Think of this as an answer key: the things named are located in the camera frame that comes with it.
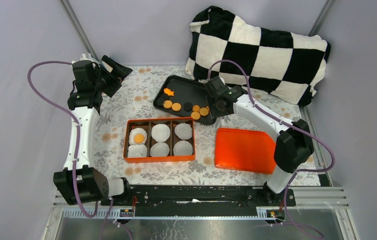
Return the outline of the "black baking tray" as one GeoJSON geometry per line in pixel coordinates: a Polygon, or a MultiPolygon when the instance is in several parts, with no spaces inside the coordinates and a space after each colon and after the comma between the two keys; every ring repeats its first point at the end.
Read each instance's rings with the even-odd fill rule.
{"type": "Polygon", "coordinates": [[[193,106],[198,105],[201,108],[208,107],[209,105],[205,84],[181,76],[170,75],[166,78],[165,82],[154,98],[153,106],[158,110],[179,117],[190,117],[192,111],[185,111],[183,107],[184,103],[186,102],[192,103],[193,106]],[[165,88],[169,88],[174,91],[174,96],[167,96],[166,94],[164,94],[163,89],[165,88]],[[158,99],[163,99],[164,101],[170,100],[172,101],[172,103],[180,103],[181,110],[176,112],[171,108],[165,109],[163,106],[158,106],[156,104],[156,101],[158,99]]]}

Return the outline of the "orange compartment box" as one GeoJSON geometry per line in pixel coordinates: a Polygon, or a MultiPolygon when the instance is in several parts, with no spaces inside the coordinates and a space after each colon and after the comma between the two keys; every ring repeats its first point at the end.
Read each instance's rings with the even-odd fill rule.
{"type": "Polygon", "coordinates": [[[188,162],[196,158],[191,117],[132,119],[127,122],[123,158],[127,163],[188,162]]]}

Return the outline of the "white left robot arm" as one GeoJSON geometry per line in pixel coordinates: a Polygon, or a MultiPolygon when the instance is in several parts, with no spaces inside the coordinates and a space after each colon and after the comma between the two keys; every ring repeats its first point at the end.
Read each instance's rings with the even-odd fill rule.
{"type": "Polygon", "coordinates": [[[111,98],[133,70],[107,55],[98,61],[89,53],[71,66],[74,81],[67,106],[73,128],[63,170],[54,173],[53,183],[68,205],[97,201],[107,204],[109,198],[121,206],[127,205],[132,198],[128,180],[125,177],[109,179],[94,167],[94,133],[100,118],[102,95],[111,98]]]}

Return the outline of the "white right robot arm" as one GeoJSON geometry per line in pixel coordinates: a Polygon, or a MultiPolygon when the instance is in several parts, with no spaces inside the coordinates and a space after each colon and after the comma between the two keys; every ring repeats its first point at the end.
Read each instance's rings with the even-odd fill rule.
{"type": "Polygon", "coordinates": [[[267,180],[263,199],[276,206],[283,200],[283,191],[298,167],[314,153],[309,125],[304,120],[290,121],[263,106],[241,86],[229,87],[220,77],[205,83],[212,115],[223,117],[235,114],[265,132],[275,143],[276,167],[267,180]]]}

